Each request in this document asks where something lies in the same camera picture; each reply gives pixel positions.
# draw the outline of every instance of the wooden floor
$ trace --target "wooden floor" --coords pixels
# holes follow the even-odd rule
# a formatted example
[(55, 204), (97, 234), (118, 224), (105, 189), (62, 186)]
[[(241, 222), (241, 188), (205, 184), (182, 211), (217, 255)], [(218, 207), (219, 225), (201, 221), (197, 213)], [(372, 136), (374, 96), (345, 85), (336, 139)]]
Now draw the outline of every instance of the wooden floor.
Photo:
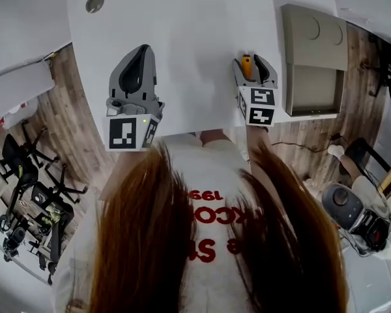
[[(327, 147), (331, 135), (339, 132), (349, 141), (364, 137), (373, 145), (381, 123), (385, 91), (382, 90), (377, 98), (368, 95), (375, 90), (379, 76), (372, 71), (361, 69), (360, 63), (363, 59), (371, 65), (377, 65), (379, 62), (375, 46), (368, 40), (369, 33), (352, 25), (348, 25), (347, 29), (349, 70), (339, 117), (277, 124), (270, 129), (272, 142), (298, 143), (318, 150)], [(102, 190), (118, 154), (104, 150), (87, 105), (72, 46), (63, 49), (51, 59), (51, 63), (51, 73), (56, 86), (39, 96), (39, 109), (29, 119), (29, 133), (32, 137), (36, 136), (46, 125), (48, 132), (41, 141), (41, 148), (48, 155), (58, 154), (61, 162), (68, 164), (73, 186), (82, 188), (86, 184), (90, 187), (87, 196), (74, 208), (76, 217), (69, 231), (73, 233), (75, 226), (82, 219), (88, 201), (97, 197)], [(10, 130), (0, 130), (0, 154), (7, 133), (11, 133), (19, 143), (23, 143), (20, 124)], [(274, 148), (299, 176), (308, 175), (319, 186), (341, 179), (338, 161), (327, 152), (312, 153), (293, 145), (278, 145)]]

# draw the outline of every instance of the orange object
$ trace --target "orange object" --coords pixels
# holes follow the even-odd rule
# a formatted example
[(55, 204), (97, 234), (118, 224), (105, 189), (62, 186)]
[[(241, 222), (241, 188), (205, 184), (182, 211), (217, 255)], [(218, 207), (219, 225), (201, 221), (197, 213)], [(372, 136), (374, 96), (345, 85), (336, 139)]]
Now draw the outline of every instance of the orange object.
[(243, 55), (242, 57), (242, 71), (246, 79), (252, 76), (252, 58), (250, 55)]

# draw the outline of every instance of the long brown hair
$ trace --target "long brown hair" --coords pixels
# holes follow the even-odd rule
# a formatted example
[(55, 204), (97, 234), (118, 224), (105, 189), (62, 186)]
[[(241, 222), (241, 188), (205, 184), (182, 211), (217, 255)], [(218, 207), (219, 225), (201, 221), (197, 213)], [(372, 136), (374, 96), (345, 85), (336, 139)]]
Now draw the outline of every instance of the long brown hair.
[[(252, 308), (346, 312), (340, 244), (330, 220), (265, 145), (254, 154), (283, 209), (255, 177), (241, 172), (257, 207), (253, 210), (243, 197), (239, 203), (255, 220), (230, 230), (242, 243), (237, 261)], [(195, 230), (188, 189), (173, 171), (166, 148), (150, 150), (104, 204), (88, 312), (182, 310)]]

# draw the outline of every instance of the white sneaker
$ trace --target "white sneaker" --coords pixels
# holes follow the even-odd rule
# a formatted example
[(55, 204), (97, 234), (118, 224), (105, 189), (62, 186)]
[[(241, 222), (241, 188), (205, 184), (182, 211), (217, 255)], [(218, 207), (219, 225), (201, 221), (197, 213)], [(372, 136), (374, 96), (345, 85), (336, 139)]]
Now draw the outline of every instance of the white sneaker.
[(345, 149), (341, 145), (330, 145), (327, 149), (327, 153), (334, 155), (340, 160), (340, 157), (345, 154)]

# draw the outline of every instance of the white table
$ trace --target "white table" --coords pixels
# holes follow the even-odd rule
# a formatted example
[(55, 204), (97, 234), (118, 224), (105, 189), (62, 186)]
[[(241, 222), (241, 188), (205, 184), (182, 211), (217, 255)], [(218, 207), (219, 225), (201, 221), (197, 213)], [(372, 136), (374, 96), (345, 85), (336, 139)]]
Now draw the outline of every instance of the white table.
[(109, 76), (119, 61), (152, 46), (166, 103), (157, 136), (244, 124), (237, 109), (234, 58), (264, 57), (278, 73), (274, 122), (334, 118), (290, 117), (285, 108), (285, 52), (280, 6), (296, 3), (336, 14), (334, 0), (105, 0), (94, 14), (87, 0), (68, 0), (70, 30), (83, 88), (103, 136)]

